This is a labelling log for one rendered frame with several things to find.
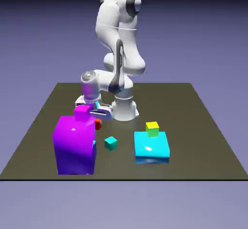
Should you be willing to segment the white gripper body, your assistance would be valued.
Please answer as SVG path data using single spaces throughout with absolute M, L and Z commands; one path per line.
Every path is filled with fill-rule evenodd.
M 113 108 L 110 105 L 98 104 L 96 108 L 90 109 L 90 115 L 101 120 L 112 120 Z

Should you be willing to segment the large purple box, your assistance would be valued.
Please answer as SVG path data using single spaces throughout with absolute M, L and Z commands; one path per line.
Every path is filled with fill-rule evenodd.
M 59 175 L 92 175 L 96 159 L 94 117 L 61 116 L 52 135 Z

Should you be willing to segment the small teal cube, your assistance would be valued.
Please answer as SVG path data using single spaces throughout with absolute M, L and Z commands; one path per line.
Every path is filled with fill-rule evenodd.
M 113 136 L 105 139 L 105 148 L 108 150 L 114 150 L 117 148 L 118 141 Z

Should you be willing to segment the small magenta cube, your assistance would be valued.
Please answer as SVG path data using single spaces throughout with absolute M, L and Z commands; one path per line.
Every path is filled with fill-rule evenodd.
M 76 121 L 87 121 L 90 118 L 90 107 L 88 105 L 78 105 L 74 109 Z

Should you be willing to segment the small yellow cube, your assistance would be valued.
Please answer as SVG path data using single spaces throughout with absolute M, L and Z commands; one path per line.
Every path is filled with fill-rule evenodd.
M 146 122 L 146 132 L 148 137 L 157 137 L 159 134 L 159 125 L 156 121 Z

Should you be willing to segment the large cyan box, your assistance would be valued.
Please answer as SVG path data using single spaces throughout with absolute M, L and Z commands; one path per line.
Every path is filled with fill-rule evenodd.
M 170 147 L 164 131 L 149 137 L 145 131 L 134 132 L 135 161 L 137 164 L 168 164 Z

